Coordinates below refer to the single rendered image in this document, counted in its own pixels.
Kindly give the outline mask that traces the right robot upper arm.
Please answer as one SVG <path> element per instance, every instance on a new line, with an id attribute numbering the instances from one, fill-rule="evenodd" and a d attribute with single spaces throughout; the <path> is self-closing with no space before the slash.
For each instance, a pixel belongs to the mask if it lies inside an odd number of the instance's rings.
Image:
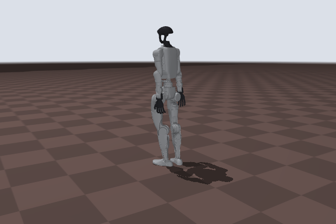
<path id="1" fill-rule="evenodd" d="M 180 68 L 180 50 L 178 48 L 176 48 L 177 50 L 177 74 L 179 74 L 181 72 L 181 68 Z"/>

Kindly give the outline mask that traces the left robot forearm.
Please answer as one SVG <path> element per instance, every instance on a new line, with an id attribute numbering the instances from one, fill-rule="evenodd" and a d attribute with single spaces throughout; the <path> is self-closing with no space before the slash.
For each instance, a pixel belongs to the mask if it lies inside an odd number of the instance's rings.
<path id="1" fill-rule="evenodd" d="M 161 79 L 161 75 L 158 71 L 154 72 L 154 78 L 155 78 L 155 84 L 156 84 L 156 98 L 160 99 L 161 98 L 161 93 L 163 92 L 162 88 L 162 82 L 163 80 Z"/>

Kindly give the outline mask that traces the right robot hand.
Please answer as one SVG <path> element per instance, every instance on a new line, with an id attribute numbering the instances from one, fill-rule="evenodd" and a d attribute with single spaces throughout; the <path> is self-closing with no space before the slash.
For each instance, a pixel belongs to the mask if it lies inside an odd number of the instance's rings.
<path id="1" fill-rule="evenodd" d="M 178 92 L 178 91 L 177 91 Z M 182 92 L 178 92 L 178 93 L 180 93 L 180 95 L 181 95 L 181 98 L 180 98 L 180 101 L 178 101 L 178 105 L 179 105 L 179 103 L 180 103 L 180 107 L 181 107 L 181 105 L 183 106 L 183 104 L 185 105 L 185 96 L 184 96 L 184 94 L 183 94 L 183 88 L 182 88 Z M 182 101 L 181 101 L 182 100 Z M 184 102 L 183 102 L 183 100 L 184 100 Z"/>

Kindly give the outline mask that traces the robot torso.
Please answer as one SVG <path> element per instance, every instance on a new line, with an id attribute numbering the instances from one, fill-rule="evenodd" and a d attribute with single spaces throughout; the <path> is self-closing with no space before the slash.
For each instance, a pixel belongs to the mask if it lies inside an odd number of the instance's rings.
<path id="1" fill-rule="evenodd" d="M 163 47 L 162 47 L 163 46 Z M 173 83 L 171 79 L 176 78 L 177 75 L 177 50 L 175 47 L 164 47 L 161 45 L 160 48 L 163 49 L 163 57 L 162 57 L 162 69 L 163 75 L 161 79 L 163 80 L 163 92 L 165 92 L 165 99 L 170 100 L 175 97 L 176 89 L 173 87 Z"/>

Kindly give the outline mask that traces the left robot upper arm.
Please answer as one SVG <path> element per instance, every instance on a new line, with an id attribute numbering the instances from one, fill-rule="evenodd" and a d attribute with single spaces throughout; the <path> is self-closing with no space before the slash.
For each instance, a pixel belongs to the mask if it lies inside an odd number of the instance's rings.
<path id="1" fill-rule="evenodd" d="M 163 49 L 157 49 L 153 51 L 153 58 L 155 62 L 156 71 L 158 71 L 162 77 L 163 69 L 162 69 L 162 57 L 163 57 Z"/>

